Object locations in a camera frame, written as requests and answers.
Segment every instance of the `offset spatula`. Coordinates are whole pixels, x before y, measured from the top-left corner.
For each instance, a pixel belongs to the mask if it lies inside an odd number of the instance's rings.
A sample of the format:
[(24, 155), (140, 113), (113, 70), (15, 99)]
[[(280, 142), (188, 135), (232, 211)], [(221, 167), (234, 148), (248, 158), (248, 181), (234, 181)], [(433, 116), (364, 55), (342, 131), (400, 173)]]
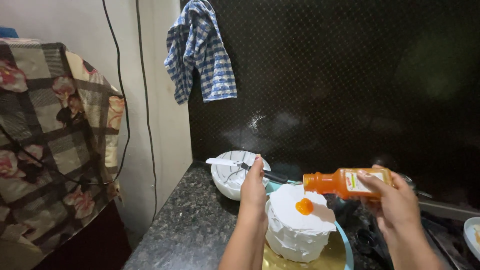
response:
[[(248, 166), (243, 161), (235, 161), (235, 160), (224, 160), (224, 159), (207, 159), (206, 163), (208, 164), (215, 164), (215, 165), (227, 165), (227, 166), (233, 166), (233, 167), (240, 167), (246, 171), (250, 170), (251, 166)], [(279, 174), (276, 172), (271, 172), (264, 170), (265, 172), (265, 178), (279, 183), (279, 184), (286, 184), (288, 182), (288, 177), (283, 174)]]

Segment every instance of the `person's left hand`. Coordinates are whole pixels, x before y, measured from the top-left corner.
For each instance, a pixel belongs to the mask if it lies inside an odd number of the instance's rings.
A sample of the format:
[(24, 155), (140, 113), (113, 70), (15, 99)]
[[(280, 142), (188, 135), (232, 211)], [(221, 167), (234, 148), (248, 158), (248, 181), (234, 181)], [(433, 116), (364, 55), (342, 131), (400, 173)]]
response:
[(267, 195), (262, 179), (265, 175), (262, 157), (257, 155), (240, 188), (239, 219), (243, 216), (257, 217), (268, 223), (265, 213)]

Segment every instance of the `black backsplash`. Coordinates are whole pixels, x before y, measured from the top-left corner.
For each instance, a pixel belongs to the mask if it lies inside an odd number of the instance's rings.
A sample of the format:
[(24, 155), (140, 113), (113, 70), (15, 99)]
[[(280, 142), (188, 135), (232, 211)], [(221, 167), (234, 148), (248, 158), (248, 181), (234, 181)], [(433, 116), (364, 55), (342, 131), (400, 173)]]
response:
[(476, 0), (210, 3), (238, 98), (205, 104), (194, 76), (194, 159), (247, 150), (300, 179), (380, 158), (437, 200), (480, 207)]

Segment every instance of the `cake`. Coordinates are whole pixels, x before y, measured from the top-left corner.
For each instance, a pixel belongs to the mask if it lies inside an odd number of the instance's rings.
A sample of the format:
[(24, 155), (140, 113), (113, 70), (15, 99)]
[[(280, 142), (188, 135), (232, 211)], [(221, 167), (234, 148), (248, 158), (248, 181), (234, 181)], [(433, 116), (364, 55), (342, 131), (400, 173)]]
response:
[[(307, 198), (313, 212), (301, 214), (295, 207)], [(310, 262), (319, 257), (328, 243), (330, 232), (336, 231), (335, 215), (317, 193), (304, 193), (303, 185), (284, 184), (270, 194), (266, 204), (268, 230), (266, 239), (277, 254), (297, 262)]]

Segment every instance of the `plastic bottle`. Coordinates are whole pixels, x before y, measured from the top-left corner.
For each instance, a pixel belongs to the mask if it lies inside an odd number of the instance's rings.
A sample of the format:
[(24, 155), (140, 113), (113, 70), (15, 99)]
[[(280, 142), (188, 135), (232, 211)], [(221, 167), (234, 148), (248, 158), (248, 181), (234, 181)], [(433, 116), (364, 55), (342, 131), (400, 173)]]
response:
[(380, 193), (372, 192), (358, 180), (357, 172), (365, 170), (375, 175), (386, 184), (393, 186), (392, 175), (389, 169), (349, 169), (340, 168), (335, 173), (306, 173), (303, 175), (303, 189), (318, 194), (337, 194), (342, 199), (352, 196), (380, 198)]

